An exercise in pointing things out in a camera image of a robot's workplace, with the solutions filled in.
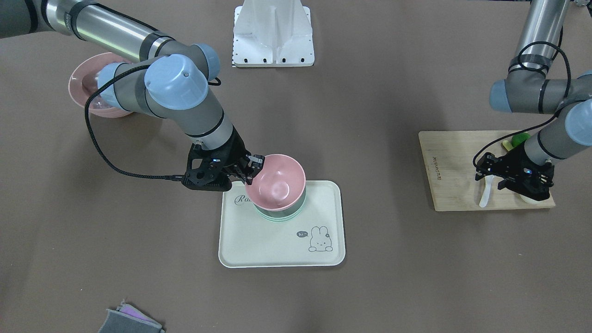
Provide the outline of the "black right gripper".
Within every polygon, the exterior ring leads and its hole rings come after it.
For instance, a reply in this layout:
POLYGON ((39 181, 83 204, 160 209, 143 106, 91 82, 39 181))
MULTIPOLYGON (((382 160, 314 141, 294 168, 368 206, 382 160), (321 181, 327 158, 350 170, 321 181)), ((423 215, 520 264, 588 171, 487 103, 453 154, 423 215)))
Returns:
POLYGON ((229 140, 218 149, 204 150, 200 145, 191 145, 181 183, 190 190, 229 191, 231 176, 251 185, 264 163, 265 156, 250 154, 233 128, 229 140))

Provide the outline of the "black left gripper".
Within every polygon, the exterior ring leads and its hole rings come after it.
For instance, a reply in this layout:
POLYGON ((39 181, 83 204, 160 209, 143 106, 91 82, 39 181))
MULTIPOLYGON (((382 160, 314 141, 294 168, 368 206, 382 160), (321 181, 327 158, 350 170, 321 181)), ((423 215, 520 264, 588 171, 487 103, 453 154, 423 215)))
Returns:
POLYGON ((475 163, 475 180, 487 175, 500 177, 497 188, 507 188, 520 195, 537 201, 550 198, 550 187, 554 185, 555 166, 550 158, 544 158, 542 164, 531 160, 527 154, 526 142, 501 157, 487 152, 475 163))

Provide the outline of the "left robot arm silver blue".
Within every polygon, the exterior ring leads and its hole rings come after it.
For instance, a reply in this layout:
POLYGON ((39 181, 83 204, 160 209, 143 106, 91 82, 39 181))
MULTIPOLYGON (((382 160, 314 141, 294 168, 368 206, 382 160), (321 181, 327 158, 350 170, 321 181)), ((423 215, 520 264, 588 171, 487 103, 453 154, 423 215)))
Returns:
POLYGON ((537 202, 550 197, 555 165, 591 147, 591 74, 574 78, 560 48, 568 0, 533 0, 507 77, 494 83, 494 110, 549 114, 538 132, 507 154, 475 154, 475 180, 501 178, 507 188, 537 202))

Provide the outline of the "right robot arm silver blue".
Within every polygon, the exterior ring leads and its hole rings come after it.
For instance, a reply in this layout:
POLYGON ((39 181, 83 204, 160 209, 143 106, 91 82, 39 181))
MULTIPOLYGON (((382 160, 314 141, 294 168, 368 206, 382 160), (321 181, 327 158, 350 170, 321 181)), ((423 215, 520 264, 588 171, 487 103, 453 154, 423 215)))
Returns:
POLYGON ((231 178, 251 184, 265 158, 251 154, 210 85, 218 85, 220 62, 206 44, 185 45, 169 34, 95 0, 3 0, 1 37, 55 31, 91 42, 122 57, 97 74, 98 88, 83 109, 95 149, 117 173, 182 183, 191 190, 229 191, 231 178), (90 123, 91 103, 175 122, 192 145, 186 171, 145 175, 117 168, 99 147, 90 123))

